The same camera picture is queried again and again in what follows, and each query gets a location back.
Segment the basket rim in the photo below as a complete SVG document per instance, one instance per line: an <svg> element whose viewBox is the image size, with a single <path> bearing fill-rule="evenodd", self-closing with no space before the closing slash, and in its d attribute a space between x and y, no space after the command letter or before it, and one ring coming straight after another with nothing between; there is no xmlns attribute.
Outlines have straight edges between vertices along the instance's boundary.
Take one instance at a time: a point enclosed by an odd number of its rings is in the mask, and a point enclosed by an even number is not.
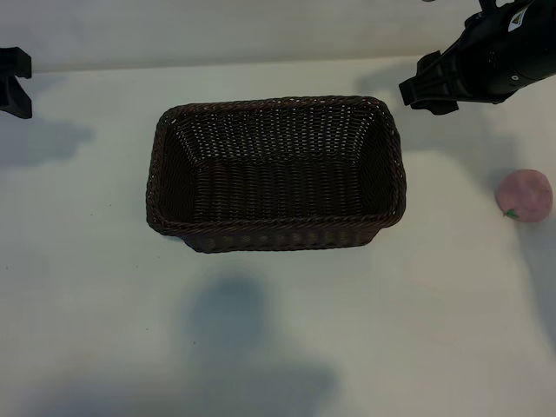
<svg viewBox="0 0 556 417"><path fill-rule="evenodd" d="M166 130L178 116L185 113L202 113L222 111L244 111L254 109L285 109L289 107L308 106L329 106L329 105L362 105L365 108L373 107L387 119L388 127L388 144L395 148L395 159L389 159L391 174L394 177L394 188L392 199L392 207L383 213L371 215L351 215L351 216L319 216L319 217L291 217L276 219L258 219L258 220L233 220L233 221L215 221L215 222L175 222L171 221L162 214L159 209L158 193L154 192L160 189L161 176L158 175L160 167L163 165L162 149L166 139ZM276 231L276 230L292 230L300 228L386 228L393 226L399 222L406 208L406 177L401 161L400 154L400 135L395 128L394 119L387 108L387 105L381 100L371 96L311 96L311 97L283 97L270 98L266 100L251 100L239 102L221 102L221 103L191 103L182 106L176 106L167 110L160 121L156 125L155 143L153 145L151 164L149 169L149 181L147 183L147 223L149 226L162 235L200 235L211 233L234 233L247 231Z"/></svg>

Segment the pink fruit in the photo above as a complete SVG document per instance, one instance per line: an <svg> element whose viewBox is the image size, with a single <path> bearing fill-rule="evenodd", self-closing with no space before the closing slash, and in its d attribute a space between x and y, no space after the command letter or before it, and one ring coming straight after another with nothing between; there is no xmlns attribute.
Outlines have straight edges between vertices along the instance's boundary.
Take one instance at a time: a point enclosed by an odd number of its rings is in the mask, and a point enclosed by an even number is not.
<svg viewBox="0 0 556 417"><path fill-rule="evenodd" d="M539 171L521 169L500 185L496 202L505 215L520 222L540 222L553 209L553 189Z"/></svg>

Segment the wicker basket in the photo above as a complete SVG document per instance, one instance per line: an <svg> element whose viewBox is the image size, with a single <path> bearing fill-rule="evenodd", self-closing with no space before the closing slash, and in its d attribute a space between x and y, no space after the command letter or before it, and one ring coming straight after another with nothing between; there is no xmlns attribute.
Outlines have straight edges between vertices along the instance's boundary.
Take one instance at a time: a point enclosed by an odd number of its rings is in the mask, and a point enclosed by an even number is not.
<svg viewBox="0 0 556 417"><path fill-rule="evenodd" d="M156 127L147 222L205 253L344 248L398 222L405 194L375 98L190 104Z"/></svg>

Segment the green leaf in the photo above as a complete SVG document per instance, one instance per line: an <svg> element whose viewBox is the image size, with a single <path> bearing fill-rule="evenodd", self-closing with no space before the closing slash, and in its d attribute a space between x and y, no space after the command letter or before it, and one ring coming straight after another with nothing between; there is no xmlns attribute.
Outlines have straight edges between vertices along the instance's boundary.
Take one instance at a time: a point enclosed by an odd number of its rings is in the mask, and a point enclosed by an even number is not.
<svg viewBox="0 0 556 417"><path fill-rule="evenodd" d="M518 216L518 214L515 212L515 208L512 208L511 210L508 210L506 213L504 213L504 215L507 215L508 217L511 217L513 219L519 219L520 218Z"/></svg>

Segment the white wall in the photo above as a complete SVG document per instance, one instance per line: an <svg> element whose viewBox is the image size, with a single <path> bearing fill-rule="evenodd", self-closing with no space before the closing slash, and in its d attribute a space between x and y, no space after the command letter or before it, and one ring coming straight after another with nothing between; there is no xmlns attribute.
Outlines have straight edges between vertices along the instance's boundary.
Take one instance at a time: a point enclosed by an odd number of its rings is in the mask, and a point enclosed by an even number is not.
<svg viewBox="0 0 556 417"><path fill-rule="evenodd" d="M477 0L3 0L0 47L36 70L422 55Z"/></svg>

